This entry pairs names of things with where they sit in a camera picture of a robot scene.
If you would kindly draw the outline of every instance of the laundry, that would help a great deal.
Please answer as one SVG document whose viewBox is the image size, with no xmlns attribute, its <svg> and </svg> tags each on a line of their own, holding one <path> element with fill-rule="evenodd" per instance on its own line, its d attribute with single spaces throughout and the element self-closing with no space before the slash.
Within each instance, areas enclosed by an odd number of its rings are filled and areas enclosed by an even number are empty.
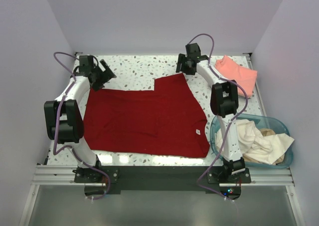
<svg viewBox="0 0 319 226">
<path fill-rule="evenodd" d="M 248 97 L 252 97 L 255 82 L 257 79 L 257 71 L 238 65 L 235 61 L 225 55 L 221 60 L 217 60 L 215 68 L 224 77 L 236 82 L 244 88 Z M 238 88 L 238 94 L 244 96 L 241 89 Z"/>
<path fill-rule="evenodd" d="M 206 116 L 183 74 L 155 80 L 154 91 L 91 90 L 84 138 L 92 150 L 204 158 Z"/>
<path fill-rule="evenodd" d="M 272 134 L 267 129 L 262 132 L 257 129 L 254 121 L 237 120 L 239 148 L 243 156 L 251 162 L 272 165 L 282 162 L 283 155 L 294 139 L 287 134 Z M 221 130 L 216 134 L 216 147 L 220 149 L 223 139 Z"/>
</svg>

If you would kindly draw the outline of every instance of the pink cloth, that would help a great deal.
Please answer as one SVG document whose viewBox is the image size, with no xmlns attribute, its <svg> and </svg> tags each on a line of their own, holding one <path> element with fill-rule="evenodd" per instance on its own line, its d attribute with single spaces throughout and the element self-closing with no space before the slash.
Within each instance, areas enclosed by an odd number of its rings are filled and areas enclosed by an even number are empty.
<svg viewBox="0 0 319 226">
<path fill-rule="evenodd" d="M 217 60 L 215 68 L 224 77 L 236 82 L 244 88 L 248 97 L 253 95 L 253 89 L 257 79 L 257 71 L 238 65 L 235 61 L 225 55 L 221 60 Z M 241 89 L 238 88 L 238 94 L 244 96 Z"/>
</svg>

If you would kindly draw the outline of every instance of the gray wall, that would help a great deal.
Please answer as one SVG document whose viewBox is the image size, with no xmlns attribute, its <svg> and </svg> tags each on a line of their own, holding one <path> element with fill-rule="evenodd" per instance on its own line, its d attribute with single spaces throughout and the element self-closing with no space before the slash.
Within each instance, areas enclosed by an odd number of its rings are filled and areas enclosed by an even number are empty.
<svg viewBox="0 0 319 226">
<path fill-rule="evenodd" d="M 282 0 L 48 0 L 75 51 L 180 53 L 210 33 L 215 54 L 252 52 Z M 202 49 L 211 47 L 200 39 Z"/>
<path fill-rule="evenodd" d="M 297 226 L 284 186 L 245 187 L 239 215 L 230 201 L 205 192 L 122 191 L 93 204 L 83 198 L 83 187 L 41 187 L 29 226 Z"/>
<path fill-rule="evenodd" d="M 0 0 L 0 19 L 0 221 L 15 226 L 49 146 L 43 103 L 68 78 L 52 54 L 72 51 L 47 0 Z"/>
<path fill-rule="evenodd" d="M 308 225 L 318 225 L 319 2 L 283 0 L 253 53 L 269 116 L 296 139 L 291 167 Z"/>
</svg>

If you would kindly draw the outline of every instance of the cable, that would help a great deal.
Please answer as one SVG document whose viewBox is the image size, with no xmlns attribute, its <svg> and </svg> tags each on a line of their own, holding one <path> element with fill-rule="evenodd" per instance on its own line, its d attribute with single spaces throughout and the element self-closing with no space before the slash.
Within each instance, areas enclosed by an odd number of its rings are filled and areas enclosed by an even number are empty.
<svg viewBox="0 0 319 226">
<path fill-rule="evenodd" d="M 74 157 L 75 157 L 80 163 L 82 163 L 82 164 L 85 165 L 86 167 L 90 168 L 91 170 L 94 170 L 94 171 L 96 171 L 96 172 L 98 172 L 98 173 L 104 175 L 104 176 L 107 178 L 107 181 L 108 181 L 108 186 L 107 186 L 106 191 L 104 191 L 104 194 L 102 194 L 101 196 L 98 196 L 98 197 L 96 197 L 96 198 L 93 197 L 93 196 L 91 197 L 91 200 L 99 200 L 99 199 L 103 198 L 103 197 L 109 192 L 109 190 L 110 190 L 110 186 L 111 186 L 111 179 L 110 179 L 110 177 L 109 177 L 106 173 L 104 173 L 103 171 L 98 170 L 98 169 L 96 169 L 96 168 L 90 166 L 89 164 L 85 163 L 83 160 L 81 160 L 81 159 L 79 158 L 79 156 L 76 154 L 74 148 L 73 148 L 71 145 L 65 145 L 65 146 L 61 147 L 58 151 L 56 150 L 56 148 L 57 148 L 57 141 L 58 141 L 58 135 L 59 135 L 59 127 L 60 127 L 61 108 L 62 108 L 63 102 L 64 102 L 64 100 L 65 100 L 65 98 L 66 98 L 66 96 L 67 96 L 67 93 L 71 90 L 71 88 L 73 87 L 73 85 L 75 85 L 75 82 L 76 82 L 76 78 L 75 78 L 75 75 L 73 74 L 73 72 L 72 72 L 69 68 L 67 68 L 61 61 L 59 61 L 59 60 L 57 59 L 56 54 L 68 55 L 68 56 L 71 56 L 71 57 L 73 57 L 74 59 L 77 59 L 77 60 L 78 60 L 78 58 L 74 57 L 73 55 L 70 55 L 70 54 L 64 53 L 64 52 L 55 52 L 55 53 L 53 54 L 55 60 L 56 60 L 58 63 L 60 63 L 60 65 L 62 65 L 67 71 L 69 71 L 69 72 L 72 74 L 73 78 L 74 78 L 74 81 L 69 85 L 69 87 L 68 87 L 68 88 L 65 90 L 65 92 L 63 93 L 62 99 L 61 99 L 61 101 L 60 101 L 60 103 L 59 103 L 59 106 L 58 106 L 58 109 L 57 109 L 57 113 L 56 113 L 56 124 L 55 124 L 55 133 L 54 133 L 54 143 L 53 143 L 53 155 L 57 155 L 57 154 L 59 154 L 62 150 L 66 149 L 66 148 L 69 148 L 69 149 L 72 151 Z"/>
<path fill-rule="evenodd" d="M 206 36 L 208 36 L 208 37 L 211 39 L 211 41 L 212 41 L 212 47 L 211 47 L 211 50 L 210 50 L 210 53 L 209 53 L 209 58 L 208 58 L 208 67 L 209 67 L 209 69 L 213 72 L 213 74 L 214 74 L 218 79 L 221 79 L 221 80 L 227 81 L 227 82 L 229 82 L 229 83 L 231 83 L 231 84 L 234 84 L 234 85 L 236 85 L 239 89 L 241 89 L 242 92 L 244 93 L 244 96 L 245 96 L 245 105 L 244 105 L 243 109 L 242 109 L 241 111 L 239 111 L 239 112 L 230 120 L 230 122 L 229 122 L 229 124 L 228 124 L 228 126 L 227 126 L 227 128 L 226 128 L 226 131 L 225 131 L 225 135 L 224 135 L 224 138 L 223 138 L 223 143 L 222 143 L 222 145 L 221 145 L 221 147 L 220 147 L 220 150 L 219 150 L 218 154 L 216 155 L 216 158 L 213 160 L 213 162 L 211 163 L 211 165 L 205 170 L 205 172 L 197 179 L 196 182 L 197 182 L 198 186 L 200 186 L 201 188 L 206 189 L 206 190 L 209 190 L 209 191 L 212 191 L 212 192 L 214 192 L 214 193 L 216 193 L 216 194 L 222 196 L 225 200 L 231 200 L 232 202 L 234 202 L 232 199 L 230 199 L 230 198 L 228 198 L 228 197 L 225 197 L 225 196 L 222 195 L 220 192 L 218 192 L 218 191 L 216 191 L 216 190 L 214 190 L 214 189 L 212 189 L 212 188 L 206 187 L 206 186 L 204 186 L 204 185 L 201 185 L 199 182 L 200 182 L 200 181 L 203 179 L 203 177 L 209 172 L 209 170 L 213 167 L 213 165 L 215 164 L 215 162 L 216 162 L 217 159 L 219 158 L 219 156 L 220 156 L 220 154 L 221 154 L 221 152 L 222 152 L 222 150 L 223 150 L 223 148 L 224 148 L 224 144 L 225 144 L 225 142 L 226 142 L 226 137 L 227 137 L 229 128 L 230 128 L 230 126 L 231 126 L 233 120 L 235 120 L 235 119 L 236 119 L 241 113 L 243 113 L 243 112 L 245 111 L 245 109 L 247 108 L 247 105 L 248 105 L 248 96 L 247 96 L 247 93 L 246 93 L 246 91 L 244 90 L 243 87 L 241 87 L 239 84 L 237 84 L 237 83 L 234 82 L 234 81 L 231 81 L 231 80 L 228 80 L 228 79 L 225 79 L 225 78 L 220 77 L 220 76 L 214 71 L 214 69 L 212 68 L 212 66 L 210 65 L 210 58 L 211 58 L 211 55 L 212 55 L 212 53 L 213 53 L 214 46 L 215 46 L 214 38 L 213 38 L 211 35 L 206 34 L 206 33 L 198 34 L 198 35 L 195 36 L 192 40 L 190 40 L 190 42 L 189 42 L 188 44 L 191 44 L 191 43 L 193 42 L 193 40 L 195 40 L 196 38 L 198 38 L 198 37 L 201 36 L 201 35 L 206 35 Z M 238 219 L 238 217 L 239 217 L 238 207 L 237 207 L 237 205 L 236 205 L 235 203 L 234 203 L 234 205 L 235 205 L 236 210 L 237 210 L 237 219 Z"/>
<path fill-rule="evenodd" d="M 73 74 L 75 74 L 78 69 L 79 69 L 79 65 L 74 68 Z"/>
<path fill-rule="evenodd" d="M 93 56 L 93 58 L 96 60 L 96 63 L 98 63 L 97 66 L 99 66 L 99 60 L 98 60 L 98 58 L 96 58 L 95 56 Z"/>
<path fill-rule="evenodd" d="M 69 71 L 70 74 L 72 75 L 74 81 L 76 81 L 75 75 L 73 74 L 72 70 L 70 70 L 65 64 L 63 64 L 63 63 L 56 57 L 57 54 L 68 55 L 68 56 L 70 56 L 70 57 L 72 57 L 73 59 L 76 59 L 76 60 L 79 60 L 79 59 L 76 58 L 76 57 L 73 56 L 73 55 L 70 55 L 70 54 L 65 53 L 65 52 L 60 52 L 60 51 L 57 51 L 57 52 L 55 52 L 55 53 L 53 54 L 54 59 L 55 59 L 60 65 L 62 65 L 64 69 L 66 69 L 67 71 Z"/>
</svg>

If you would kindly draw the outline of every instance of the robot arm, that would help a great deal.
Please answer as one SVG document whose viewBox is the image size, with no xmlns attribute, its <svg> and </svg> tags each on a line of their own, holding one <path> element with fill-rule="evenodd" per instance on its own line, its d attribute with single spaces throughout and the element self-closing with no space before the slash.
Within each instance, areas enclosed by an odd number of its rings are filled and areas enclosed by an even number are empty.
<svg viewBox="0 0 319 226">
<path fill-rule="evenodd" d="M 221 80 L 224 78 L 217 70 L 217 77 L 208 67 L 208 57 L 201 55 L 197 43 L 186 45 L 186 55 L 179 54 L 176 72 L 183 72 L 187 75 L 200 74 L 211 86 L 210 108 L 220 123 L 222 136 L 226 135 L 223 148 L 223 163 L 225 177 L 245 171 L 245 161 L 239 149 L 236 119 L 238 108 L 237 86 Z"/>
<path fill-rule="evenodd" d="M 99 164 L 99 160 L 83 137 L 84 124 L 77 102 L 81 101 L 85 92 L 90 88 L 99 90 L 103 88 L 104 83 L 116 77 L 104 60 L 100 61 L 103 66 L 100 68 L 94 64 L 93 59 L 94 57 L 90 55 L 80 56 L 78 72 L 74 72 L 75 78 L 70 79 L 68 86 L 60 96 L 44 104 L 48 137 L 54 140 L 56 118 L 60 117 L 57 143 L 72 147 L 71 152 L 80 168 L 87 168 L 87 166 L 83 165 L 79 159 L 92 167 Z M 65 99 L 61 107 L 61 114 L 57 116 L 57 108 L 63 96 Z"/>
</svg>

